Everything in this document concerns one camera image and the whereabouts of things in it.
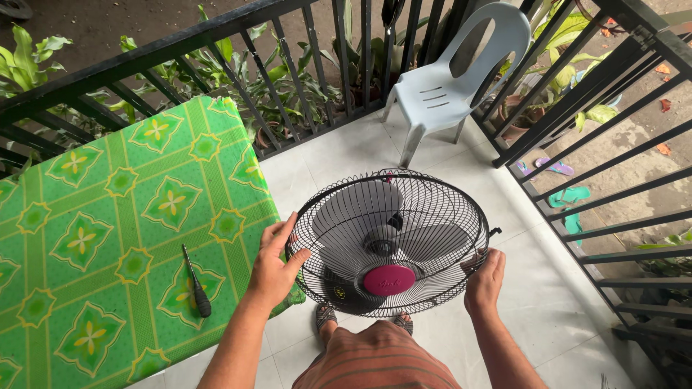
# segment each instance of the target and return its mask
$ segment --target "teal flip-flop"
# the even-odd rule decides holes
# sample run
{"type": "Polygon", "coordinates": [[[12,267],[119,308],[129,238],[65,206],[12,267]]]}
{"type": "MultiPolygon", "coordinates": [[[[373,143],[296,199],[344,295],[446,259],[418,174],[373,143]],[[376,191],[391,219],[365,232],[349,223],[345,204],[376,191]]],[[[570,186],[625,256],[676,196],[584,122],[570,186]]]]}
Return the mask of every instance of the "teal flip-flop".
{"type": "Polygon", "coordinates": [[[558,208],[561,206],[566,206],[568,204],[574,204],[579,200],[587,199],[591,197],[591,192],[589,188],[585,186],[576,186],[574,188],[567,188],[561,190],[560,192],[553,193],[548,197],[548,203],[553,208],[558,208]]]}
{"type": "MultiPolygon", "coordinates": [[[[566,216],[565,217],[565,228],[567,229],[567,232],[570,234],[576,234],[576,233],[581,233],[584,231],[583,228],[581,228],[581,223],[579,223],[579,214],[575,213],[574,215],[566,216]]],[[[576,241],[576,243],[581,246],[581,240],[576,241]]]]}

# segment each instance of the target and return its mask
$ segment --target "electric fan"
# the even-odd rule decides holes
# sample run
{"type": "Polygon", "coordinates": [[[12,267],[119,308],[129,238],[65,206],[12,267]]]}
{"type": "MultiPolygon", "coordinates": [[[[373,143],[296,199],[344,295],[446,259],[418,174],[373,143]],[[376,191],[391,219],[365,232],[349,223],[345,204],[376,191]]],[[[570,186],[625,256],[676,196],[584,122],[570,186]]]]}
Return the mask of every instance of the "electric fan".
{"type": "Polygon", "coordinates": [[[381,170],[310,199],[286,253],[312,251],[296,282],[313,300],[347,314],[386,317],[459,295],[496,231],[489,232],[480,207],[461,190],[411,170],[381,170]]]}

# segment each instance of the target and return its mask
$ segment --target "white plastic chair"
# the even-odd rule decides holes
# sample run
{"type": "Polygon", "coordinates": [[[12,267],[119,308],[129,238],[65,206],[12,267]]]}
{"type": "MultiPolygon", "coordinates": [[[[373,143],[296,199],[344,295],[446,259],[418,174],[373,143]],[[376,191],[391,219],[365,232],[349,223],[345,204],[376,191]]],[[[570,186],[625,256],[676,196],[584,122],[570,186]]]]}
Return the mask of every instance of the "white plastic chair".
{"type": "Polygon", "coordinates": [[[515,53],[512,65],[481,102],[519,64],[529,47],[530,38],[529,22],[518,8],[508,3],[490,3],[468,18],[437,61],[402,74],[388,96],[382,116],[382,121],[385,122],[396,99],[409,123],[410,129],[399,166],[408,167],[418,144],[431,132],[458,125],[455,140],[458,142],[462,120],[475,109],[469,105],[483,79],[505,55],[512,51],[515,53]],[[495,21],[495,29],[488,44],[468,70],[454,78],[449,69],[452,56],[471,29],[487,18],[495,21]]]}

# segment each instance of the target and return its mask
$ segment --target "table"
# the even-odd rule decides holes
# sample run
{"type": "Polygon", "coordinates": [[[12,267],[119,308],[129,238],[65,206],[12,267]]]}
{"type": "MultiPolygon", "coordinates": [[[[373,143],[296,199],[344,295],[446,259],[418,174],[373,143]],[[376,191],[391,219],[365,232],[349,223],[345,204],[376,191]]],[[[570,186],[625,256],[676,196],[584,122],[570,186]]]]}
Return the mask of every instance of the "table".
{"type": "MultiPolygon", "coordinates": [[[[230,98],[195,98],[0,181],[0,389],[121,388],[218,343],[278,220],[230,98]]],[[[272,316],[304,299],[294,285],[272,316]]]]}

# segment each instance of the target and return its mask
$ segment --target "person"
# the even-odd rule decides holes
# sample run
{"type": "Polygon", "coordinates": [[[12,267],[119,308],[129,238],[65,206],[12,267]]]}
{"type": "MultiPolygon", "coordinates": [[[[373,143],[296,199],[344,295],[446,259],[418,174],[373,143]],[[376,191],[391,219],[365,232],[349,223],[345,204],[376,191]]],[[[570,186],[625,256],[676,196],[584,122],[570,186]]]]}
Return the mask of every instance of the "person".
{"type": "MultiPolygon", "coordinates": [[[[288,221],[262,233],[248,289],[198,389],[254,387],[269,313],[288,294],[300,265],[311,255],[302,248],[286,264],[279,258],[296,219],[294,212],[288,221]]],[[[504,263],[505,254],[490,248],[485,263],[468,279],[464,296],[490,382],[493,389],[547,388],[498,315],[504,263]]],[[[316,316],[326,350],[293,388],[459,388],[450,370],[413,340],[413,321],[405,312],[395,323],[378,320],[358,334],[338,327],[326,305],[318,306],[316,316]]]]}

